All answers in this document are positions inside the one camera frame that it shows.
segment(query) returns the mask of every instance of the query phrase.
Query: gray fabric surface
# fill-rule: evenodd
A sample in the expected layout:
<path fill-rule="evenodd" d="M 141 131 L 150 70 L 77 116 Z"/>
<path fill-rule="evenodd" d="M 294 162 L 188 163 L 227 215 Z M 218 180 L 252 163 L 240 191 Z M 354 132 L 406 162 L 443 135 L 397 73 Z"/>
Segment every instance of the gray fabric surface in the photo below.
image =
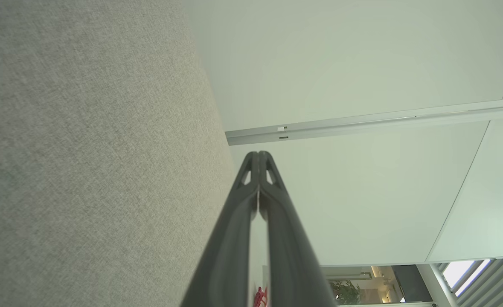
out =
<path fill-rule="evenodd" d="M 175 306 L 234 175 L 181 5 L 0 0 L 0 306 Z"/>

